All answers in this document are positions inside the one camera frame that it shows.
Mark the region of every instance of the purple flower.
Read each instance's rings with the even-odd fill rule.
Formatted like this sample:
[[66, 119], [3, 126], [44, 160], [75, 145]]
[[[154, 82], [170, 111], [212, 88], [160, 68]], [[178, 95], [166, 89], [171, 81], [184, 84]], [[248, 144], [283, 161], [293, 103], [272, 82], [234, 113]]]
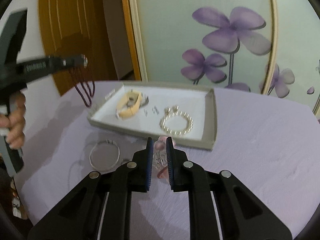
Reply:
[[227, 75], [218, 69], [227, 65], [226, 59], [220, 54], [211, 54], [206, 59], [197, 49], [189, 49], [182, 54], [182, 58], [190, 64], [181, 69], [181, 74], [190, 80], [199, 80], [207, 76], [214, 83], [225, 81]]
[[192, 17], [201, 24], [219, 28], [202, 39], [202, 43], [209, 49], [222, 53], [236, 53], [241, 41], [253, 54], [260, 56], [270, 52], [270, 41], [253, 31], [264, 28], [266, 22], [249, 8], [233, 8], [230, 20], [222, 12], [211, 7], [199, 8]]
[[242, 91], [247, 91], [247, 92], [251, 91], [250, 87], [245, 83], [233, 83], [231, 85], [227, 85], [226, 88], [242, 90]]
[[[294, 83], [295, 77], [291, 69], [286, 68], [283, 71], [279, 70], [278, 64], [276, 64], [275, 71], [272, 76], [270, 89], [268, 95], [271, 93], [273, 89], [276, 90], [276, 94], [279, 98], [285, 98], [289, 95], [289, 88], [287, 85], [291, 85]], [[260, 89], [263, 89], [264, 82], [259, 84]]]
[[314, 87], [311, 87], [307, 90], [307, 94], [308, 95], [313, 95], [313, 93], [315, 92], [315, 88]]

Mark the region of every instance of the human hand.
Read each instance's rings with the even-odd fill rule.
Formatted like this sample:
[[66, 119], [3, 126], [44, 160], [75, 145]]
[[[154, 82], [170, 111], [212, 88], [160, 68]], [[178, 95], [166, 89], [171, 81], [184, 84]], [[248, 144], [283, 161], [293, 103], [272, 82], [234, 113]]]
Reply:
[[25, 136], [23, 129], [26, 124], [26, 120], [24, 119], [26, 112], [25, 102], [25, 96], [22, 93], [17, 93], [17, 95], [15, 95], [17, 109], [13, 111], [9, 117], [0, 114], [0, 128], [10, 129], [6, 141], [11, 149], [19, 149], [24, 144]]

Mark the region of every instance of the wooden door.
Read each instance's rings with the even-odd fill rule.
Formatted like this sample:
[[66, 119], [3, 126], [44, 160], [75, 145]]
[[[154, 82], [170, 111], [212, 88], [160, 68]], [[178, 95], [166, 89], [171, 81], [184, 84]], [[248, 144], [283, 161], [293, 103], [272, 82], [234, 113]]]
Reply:
[[[117, 80], [102, 0], [39, 0], [38, 3], [42, 44], [47, 56], [84, 54], [94, 80]], [[61, 95], [74, 85], [68, 71], [53, 78]]]

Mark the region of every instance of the small perfume bottle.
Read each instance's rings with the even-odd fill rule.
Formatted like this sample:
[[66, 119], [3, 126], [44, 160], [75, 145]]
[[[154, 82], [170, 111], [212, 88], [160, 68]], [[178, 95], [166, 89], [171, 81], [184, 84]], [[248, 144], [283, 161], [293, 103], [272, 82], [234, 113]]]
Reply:
[[154, 143], [153, 151], [153, 166], [158, 170], [157, 177], [159, 179], [169, 179], [168, 174], [168, 163], [167, 163], [167, 154], [166, 154], [166, 140], [167, 136], [162, 135]]

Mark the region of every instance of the bangle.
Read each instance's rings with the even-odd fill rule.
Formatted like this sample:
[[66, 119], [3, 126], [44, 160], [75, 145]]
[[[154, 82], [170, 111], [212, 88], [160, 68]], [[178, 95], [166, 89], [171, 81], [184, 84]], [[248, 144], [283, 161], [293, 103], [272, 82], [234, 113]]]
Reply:
[[[99, 170], [99, 169], [98, 169], [96, 166], [94, 166], [93, 163], [92, 163], [92, 153], [94, 152], [94, 150], [95, 150], [100, 144], [103, 144], [103, 143], [112, 144], [112, 145], [116, 146], [116, 147], [118, 148], [118, 157], [117, 157], [116, 162], [115, 162], [114, 164], [112, 164], [110, 167], [108, 167], [108, 168], [106, 168], [106, 169], [104, 169], [104, 170]], [[119, 159], [120, 159], [120, 148], [119, 148], [118, 144], [117, 144], [115, 141], [112, 141], [112, 140], [109, 140], [109, 139], [97, 142], [97, 143], [93, 146], [93, 148], [92, 148], [92, 150], [91, 150], [91, 152], [90, 152], [90, 154], [89, 154], [89, 162], [90, 162], [90, 165], [91, 165], [92, 168], [94, 168], [96, 171], [100, 171], [100, 172], [110, 171], [111, 169], [113, 169], [113, 168], [117, 165], [117, 163], [119, 162]]]

